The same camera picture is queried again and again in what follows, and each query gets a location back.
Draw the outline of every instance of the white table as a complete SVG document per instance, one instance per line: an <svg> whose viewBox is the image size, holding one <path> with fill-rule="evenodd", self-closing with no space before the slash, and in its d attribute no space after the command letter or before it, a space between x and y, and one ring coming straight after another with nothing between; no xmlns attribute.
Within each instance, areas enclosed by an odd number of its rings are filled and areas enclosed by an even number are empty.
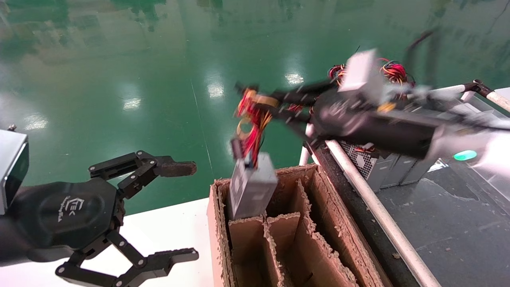
<svg viewBox="0 0 510 287"><path fill-rule="evenodd" d="M174 265L168 277L147 280L142 287L213 286L211 248L207 223L209 198L147 211L124 218L120 234L143 256L158 251L195 248L197 261ZM0 268L2 287L71 287L76 286L55 275L65 260L49 263L25 263ZM85 269L119 276L131 263L115 249L82 264Z"/></svg>

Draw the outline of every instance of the ventilation grille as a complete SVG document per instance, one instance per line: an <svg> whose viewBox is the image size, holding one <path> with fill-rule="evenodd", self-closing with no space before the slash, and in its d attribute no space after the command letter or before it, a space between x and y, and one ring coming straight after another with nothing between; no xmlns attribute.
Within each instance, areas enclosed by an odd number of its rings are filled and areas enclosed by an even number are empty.
<svg viewBox="0 0 510 287"><path fill-rule="evenodd" d="M244 185L244 177L243 177L243 167L244 163L236 164L236 168L234 169L234 173L232 174L232 180L230 184L230 199L232 204L232 211L234 214L239 207L239 203L241 202L241 197L243 195L243 185Z"/></svg>
<svg viewBox="0 0 510 287"><path fill-rule="evenodd" d="M351 147L352 150L349 154L349 158L351 159L352 163L354 163L363 178L368 179L377 159L371 158L367 153L361 153L354 150L355 148L360 147L361 146L359 145L353 145Z"/></svg>
<svg viewBox="0 0 510 287"><path fill-rule="evenodd" d="M351 143L346 143L344 141L341 141L340 142L340 146L342 147L342 149L344 150L344 152L350 156L351 152L352 152L352 149L353 149L353 144Z"/></svg>

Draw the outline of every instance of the silver power supply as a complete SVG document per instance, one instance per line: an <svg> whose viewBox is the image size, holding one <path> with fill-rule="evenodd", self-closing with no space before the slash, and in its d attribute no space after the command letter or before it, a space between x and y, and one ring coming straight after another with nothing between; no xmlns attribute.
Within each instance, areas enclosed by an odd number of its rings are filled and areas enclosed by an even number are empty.
<svg viewBox="0 0 510 287"><path fill-rule="evenodd" d="M264 213L277 184L278 178L269 154L259 154L257 169L246 167L244 159L238 159L230 181L230 220Z"/></svg>

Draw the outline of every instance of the cable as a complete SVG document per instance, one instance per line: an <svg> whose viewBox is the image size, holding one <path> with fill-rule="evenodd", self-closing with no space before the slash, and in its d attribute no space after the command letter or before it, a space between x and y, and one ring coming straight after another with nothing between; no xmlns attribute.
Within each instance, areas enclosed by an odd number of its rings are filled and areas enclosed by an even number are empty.
<svg viewBox="0 0 510 287"><path fill-rule="evenodd" d="M264 129L271 121L271 114L268 111L262 111L257 108L254 101L257 96L256 90L245 89L243 98L237 107L237 117L241 117L237 127L237 136L242 143L243 156L245 158L248 157L248 164L254 169L257 168ZM241 125L247 123L250 123L252 126L250 132L246 134L242 131Z"/></svg>
<svg viewBox="0 0 510 287"><path fill-rule="evenodd" d="M388 60L386 58L379 58L378 60L382 61L383 64L379 71L381 74L383 74L388 81L391 83L397 83L400 85L403 85L404 83L410 83L412 87L415 86L415 80L414 77L409 75L412 78L412 81L408 80L408 74L405 71L405 68L402 64L398 63L395 60ZM335 80L337 82L338 86L342 85L342 79L346 74L346 66L345 64L342 65L335 65L332 68L329 69L327 72L327 75L330 79ZM397 95L398 100L405 100L407 96L405 94L399 94Z"/></svg>

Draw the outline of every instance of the cardboard box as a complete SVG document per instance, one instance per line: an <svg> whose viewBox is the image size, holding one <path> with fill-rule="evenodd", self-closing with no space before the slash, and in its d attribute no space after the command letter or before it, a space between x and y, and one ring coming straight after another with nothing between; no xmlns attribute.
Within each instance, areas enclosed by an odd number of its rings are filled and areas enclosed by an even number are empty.
<svg viewBox="0 0 510 287"><path fill-rule="evenodd" d="M277 171L261 216L230 221L229 179L211 185L215 287L380 287L383 282L347 209L317 165Z"/></svg>

